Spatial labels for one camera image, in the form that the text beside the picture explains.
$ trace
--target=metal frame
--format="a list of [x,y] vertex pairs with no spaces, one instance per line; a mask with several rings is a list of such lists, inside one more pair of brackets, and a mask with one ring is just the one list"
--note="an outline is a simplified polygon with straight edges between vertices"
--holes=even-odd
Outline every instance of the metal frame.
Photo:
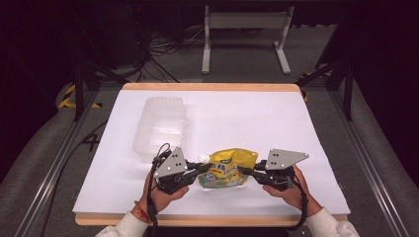
[[[85,101],[84,108],[89,108],[95,101],[97,96],[97,91],[89,92],[87,99]],[[51,167],[49,168],[48,173],[46,174],[43,182],[38,189],[37,194],[34,197],[34,200],[31,203],[31,206],[28,208],[27,213],[25,214],[24,219],[22,220],[18,230],[15,233],[15,237],[22,236],[31,236],[31,231],[37,223],[38,218],[41,215],[43,207],[45,206],[53,188],[57,185],[58,176],[60,170],[64,166],[68,155],[71,152],[71,148],[74,144],[74,138],[76,137],[85,117],[87,116],[89,110],[82,111],[82,114],[75,120],[73,125],[68,130],[67,135],[64,138],[64,141],[55,156],[54,161],[52,162]]]
[[274,41],[275,51],[280,60],[284,74],[291,74],[290,66],[284,53],[284,44],[293,17],[293,7],[286,12],[275,13],[211,13],[206,6],[205,14],[205,46],[203,56],[203,74],[210,73],[210,29],[280,29],[281,38]]
[[410,236],[403,224],[403,221],[401,220],[400,215],[398,214],[394,204],[391,201],[387,188],[379,177],[378,171],[376,170],[376,167],[374,166],[373,161],[371,160],[371,157],[368,154],[367,149],[365,148],[357,132],[357,129],[351,121],[347,120],[346,113],[341,109],[343,102],[339,97],[338,92],[330,92],[329,95],[355,144],[355,147],[359,153],[358,157],[361,167],[363,168],[364,173],[370,182],[370,186],[376,195],[377,202],[382,209],[382,212],[393,235],[400,237]]

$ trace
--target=plastic container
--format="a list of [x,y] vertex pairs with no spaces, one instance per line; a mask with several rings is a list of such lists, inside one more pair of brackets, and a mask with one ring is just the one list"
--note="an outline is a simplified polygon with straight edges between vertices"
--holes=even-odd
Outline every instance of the plastic container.
[[136,129],[133,149],[143,163],[150,163],[164,143],[181,146],[186,108],[179,97],[147,99]]

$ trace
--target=yellow snack bag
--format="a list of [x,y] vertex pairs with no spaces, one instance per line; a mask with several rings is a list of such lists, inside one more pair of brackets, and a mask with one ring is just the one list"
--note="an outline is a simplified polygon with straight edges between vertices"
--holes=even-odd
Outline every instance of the yellow snack bag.
[[248,176],[243,175],[237,166],[253,169],[257,158],[257,152],[240,148],[214,152],[209,158],[211,168],[198,176],[200,185],[207,189],[241,186]]

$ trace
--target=finger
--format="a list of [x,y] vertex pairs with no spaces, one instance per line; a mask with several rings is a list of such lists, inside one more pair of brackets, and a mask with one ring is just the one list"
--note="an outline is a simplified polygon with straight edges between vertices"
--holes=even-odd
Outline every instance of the finger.
[[268,192],[268,194],[270,194],[273,197],[279,197],[281,195],[281,193],[278,192],[278,190],[276,190],[276,189],[274,189],[270,186],[264,185],[262,188],[263,188],[264,191]]

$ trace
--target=white sleeve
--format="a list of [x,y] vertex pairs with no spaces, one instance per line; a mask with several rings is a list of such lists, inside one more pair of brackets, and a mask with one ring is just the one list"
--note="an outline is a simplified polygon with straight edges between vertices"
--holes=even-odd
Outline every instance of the white sleeve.
[[318,213],[307,217],[305,223],[315,237],[360,236],[351,222],[337,221],[324,207]]
[[96,237],[130,237],[142,236],[147,229],[148,223],[137,219],[130,212],[116,226],[107,226]]

